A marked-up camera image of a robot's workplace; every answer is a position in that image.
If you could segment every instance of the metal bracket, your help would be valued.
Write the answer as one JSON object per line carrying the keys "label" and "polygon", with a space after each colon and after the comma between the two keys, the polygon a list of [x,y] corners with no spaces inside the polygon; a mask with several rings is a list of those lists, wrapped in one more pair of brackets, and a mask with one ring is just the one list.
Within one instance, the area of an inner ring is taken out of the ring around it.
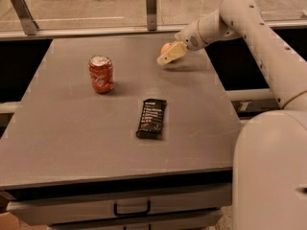
{"label": "metal bracket", "polygon": [[156,30],[156,0],[146,0],[147,29]]}
{"label": "metal bracket", "polygon": [[39,27],[33,20],[25,0],[11,0],[26,35],[35,35]]}

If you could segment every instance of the table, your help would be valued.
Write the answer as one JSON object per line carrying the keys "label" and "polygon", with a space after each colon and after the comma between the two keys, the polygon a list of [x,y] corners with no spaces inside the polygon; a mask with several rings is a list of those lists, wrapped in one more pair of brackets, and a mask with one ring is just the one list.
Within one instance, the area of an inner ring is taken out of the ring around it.
{"label": "table", "polygon": [[[204,50],[156,63],[173,38],[54,39],[0,141],[9,211],[54,229],[178,229],[182,219],[187,228],[219,219],[218,209],[231,204],[241,125]],[[115,88],[107,94],[90,84],[93,55],[113,61]],[[167,101],[160,140],[135,136],[148,98]]]}

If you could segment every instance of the drawer handle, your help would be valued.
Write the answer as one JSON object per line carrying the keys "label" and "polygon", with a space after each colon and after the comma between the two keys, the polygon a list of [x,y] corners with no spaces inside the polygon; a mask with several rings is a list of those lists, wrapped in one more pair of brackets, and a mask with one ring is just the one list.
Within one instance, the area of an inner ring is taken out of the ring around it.
{"label": "drawer handle", "polygon": [[150,224],[148,225],[148,230],[152,230],[152,226]]}
{"label": "drawer handle", "polygon": [[114,215],[118,218],[124,218],[124,217],[143,217],[146,216],[151,211],[151,202],[147,201],[147,209],[145,211],[141,212],[134,212],[134,213],[118,213],[117,210],[117,203],[114,204]]}

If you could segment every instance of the can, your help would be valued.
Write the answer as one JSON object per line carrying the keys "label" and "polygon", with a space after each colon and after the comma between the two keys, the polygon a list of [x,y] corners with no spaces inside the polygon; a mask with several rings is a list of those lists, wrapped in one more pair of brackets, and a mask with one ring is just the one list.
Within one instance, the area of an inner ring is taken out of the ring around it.
{"label": "can", "polygon": [[114,88],[113,64],[109,57],[92,57],[88,62],[88,69],[96,92],[106,93]]}

